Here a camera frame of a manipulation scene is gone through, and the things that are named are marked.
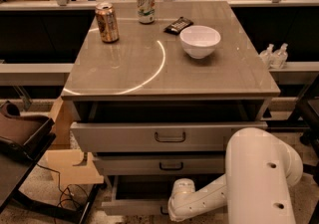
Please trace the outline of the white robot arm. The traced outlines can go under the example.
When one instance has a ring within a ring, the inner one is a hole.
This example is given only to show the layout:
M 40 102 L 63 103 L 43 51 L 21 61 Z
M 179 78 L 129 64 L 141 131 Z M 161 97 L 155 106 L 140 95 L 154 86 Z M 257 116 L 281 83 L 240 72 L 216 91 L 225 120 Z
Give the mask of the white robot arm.
M 222 176 L 199 190 L 187 178 L 174 183 L 169 218 L 180 222 L 225 206 L 229 224 L 296 224 L 289 188 L 302 173 L 292 146 L 265 130 L 241 129 L 228 142 Z

